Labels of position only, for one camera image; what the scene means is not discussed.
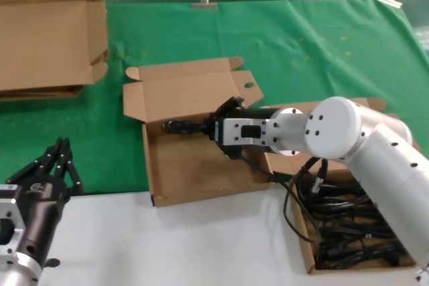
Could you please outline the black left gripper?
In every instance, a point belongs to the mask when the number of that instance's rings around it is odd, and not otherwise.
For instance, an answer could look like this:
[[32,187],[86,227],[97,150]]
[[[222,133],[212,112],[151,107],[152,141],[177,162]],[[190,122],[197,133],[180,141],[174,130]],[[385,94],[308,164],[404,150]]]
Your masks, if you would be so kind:
[[[48,175],[55,164],[54,175]],[[84,194],[69,138],[57,139],[5,183],[21,186],[25,231],[17,251],[45,263],[65,204]]]

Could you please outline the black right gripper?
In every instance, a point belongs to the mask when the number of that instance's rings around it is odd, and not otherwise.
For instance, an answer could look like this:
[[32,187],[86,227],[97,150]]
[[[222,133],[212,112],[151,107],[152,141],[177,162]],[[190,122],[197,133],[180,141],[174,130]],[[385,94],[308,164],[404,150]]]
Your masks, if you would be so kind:
[[273,153],[267,138],[267,121],[276,109],[245,109],[244,98],[232,96],[204,120],[204,134],[230,159],[241,159],[243,150]]

